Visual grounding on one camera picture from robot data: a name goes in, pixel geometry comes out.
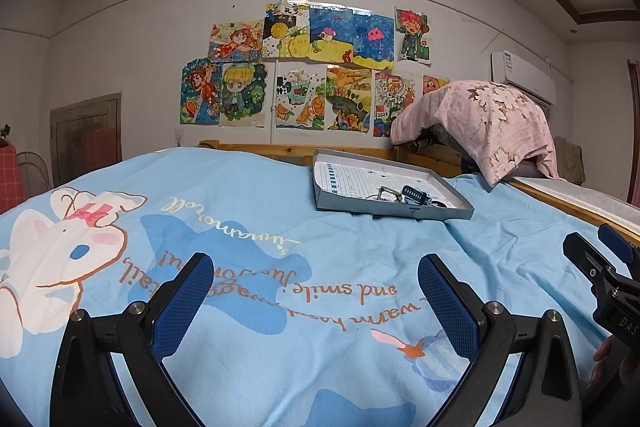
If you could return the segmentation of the person's right hand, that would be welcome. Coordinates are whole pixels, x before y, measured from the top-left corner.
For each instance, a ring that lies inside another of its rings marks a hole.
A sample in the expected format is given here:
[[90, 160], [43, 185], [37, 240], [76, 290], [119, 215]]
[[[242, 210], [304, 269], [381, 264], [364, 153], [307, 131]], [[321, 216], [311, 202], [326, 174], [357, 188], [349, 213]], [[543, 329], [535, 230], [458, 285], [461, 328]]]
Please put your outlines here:
[[587, 384], [587, 392], [593, 393], [605, 388], [612, 379], [613, 373], [617, 374], [620, 383], [629, 387], [639, 379], [639, 352], [629, 351], [623, 358], [616, 355], [614, 349], [623, 348], [625, 345], [615, 336], [606, 338], [601, 346], [593, 353], [594, 362], [591, 375]]

